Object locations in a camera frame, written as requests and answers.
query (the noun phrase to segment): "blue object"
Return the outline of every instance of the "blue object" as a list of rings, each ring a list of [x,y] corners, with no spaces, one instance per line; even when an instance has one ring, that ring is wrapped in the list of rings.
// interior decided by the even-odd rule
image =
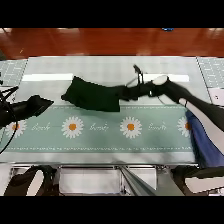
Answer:
[[[224,166],[224,155],[207,136],[197,117],[187,111],[188,122],[191,126],[192,143],[195,145],[196,160],[201,168]]]
[[[164,31],[173,31],[174,28],[162,28]]]

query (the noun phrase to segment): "brown wooden surface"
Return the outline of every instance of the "brown wooden surface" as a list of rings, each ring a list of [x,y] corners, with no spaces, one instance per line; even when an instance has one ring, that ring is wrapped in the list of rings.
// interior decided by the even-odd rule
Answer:
[[[224,56],[223,28],[0,28],[7,59],[65,55]]]

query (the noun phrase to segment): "daisy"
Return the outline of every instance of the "daisy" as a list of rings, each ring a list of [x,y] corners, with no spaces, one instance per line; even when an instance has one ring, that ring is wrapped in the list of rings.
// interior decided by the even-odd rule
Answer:
[[[13,132],[16,129],[16,123],[12,122],[11,124],[6,126],[6,135],[8,135],[9,138],[11,138]],[[22,135],[23,132],[26,130],[26,121],[22,120],[22,121],[18,121],[18,127],[15,133],[15,138],[17,138],[18,136]]]
[[[75,138],[82,134],[83,126],[83,121],[78,117],[69,117],[63,122],[61,130],[64,132],[63,135],[66,138]]]
[[[182,117],[179,119],[177,127],[178,130],[182,132],[181,134],[184,135],[186,138],[190,136],[191,126],[187,122],[186,117]]]
[[[138,119],[135,119],[134,117],[126,117],[121,122],[120,131],[123,132],[123,135],[125,135],[126,138],[135,138],[141,134],[141,126],[142,125]]]

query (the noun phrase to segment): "yellow flower center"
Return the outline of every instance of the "yellow flower center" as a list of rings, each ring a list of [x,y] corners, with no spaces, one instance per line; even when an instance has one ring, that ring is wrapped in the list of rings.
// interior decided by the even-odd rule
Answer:
[[[69,129],[70,129],[71,131],[74,131],[74,130],[76,129],[76,124],[70,124],[70,125],[69,125]]]
[[[12,130],[13,131],[15,131],[15,129],[16,129],[16,124],[14,124],[13,126],[12,126]]]
[[[190,126],[190,124],[189,124],[188,122],[185,124],[185,128],[186,128],[187,130],[191,130],[191,126]]]
[[[135,126],[133,124],[128,124],[127,128],[129,131],[133,131],[135,129]]]

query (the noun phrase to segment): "metal bar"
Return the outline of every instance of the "metal bar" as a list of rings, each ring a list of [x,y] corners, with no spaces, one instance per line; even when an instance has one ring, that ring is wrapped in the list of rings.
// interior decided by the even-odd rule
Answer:
[[[125,166],[119,166],[126,182],[135,196],[156,196],[156,191],[141,178],[128,170]]]

